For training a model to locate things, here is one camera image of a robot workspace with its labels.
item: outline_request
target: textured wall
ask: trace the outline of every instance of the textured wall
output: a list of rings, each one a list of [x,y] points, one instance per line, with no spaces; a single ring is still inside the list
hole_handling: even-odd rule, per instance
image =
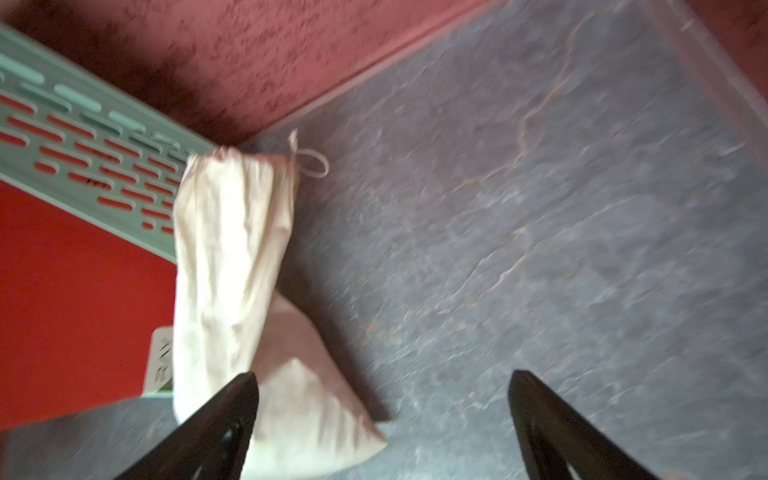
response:
[[[768,6],[762,0],[687,0],[761,95],[768,97]]]
[[[235,144],[492,0],[6,0],[4,20]]]

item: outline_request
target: white label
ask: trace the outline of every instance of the white label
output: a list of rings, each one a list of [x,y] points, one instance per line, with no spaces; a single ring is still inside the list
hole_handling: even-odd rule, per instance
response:
[[[156,393],[173,378],[171,366],[171,348],[174,344],[174,328],[161,326],[152,332],[149,345],[147,375],[144,376],[144,395]]]

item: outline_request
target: cloth bag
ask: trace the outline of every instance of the cloth bag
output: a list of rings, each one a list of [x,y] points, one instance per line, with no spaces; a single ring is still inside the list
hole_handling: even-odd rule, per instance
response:
[[[386,446],[313,324],[274,290],[293,227],[295,136],[291,147],[289,157],[194,155],[174,204],[174,413],[183,422],[255,372],[245,480],[323,477]]]

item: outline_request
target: perforated metal shelf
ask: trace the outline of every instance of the perforated metal shelf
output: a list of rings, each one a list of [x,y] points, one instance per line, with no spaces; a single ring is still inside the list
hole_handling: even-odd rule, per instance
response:
[[[0,179],[174,260],[187,157],[213,148],[0,25]]]

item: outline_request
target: slate floor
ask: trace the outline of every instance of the slate floor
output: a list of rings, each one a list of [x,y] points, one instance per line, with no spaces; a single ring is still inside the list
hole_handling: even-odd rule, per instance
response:
[[[280,288],[389,420],[334,478],[525,478],[513,369],[657,474],[768,478],[768,180],[634,3],[516,0],[297,126],[332,172]],[[30,425],[5,473],[110,478],[173,427]]]

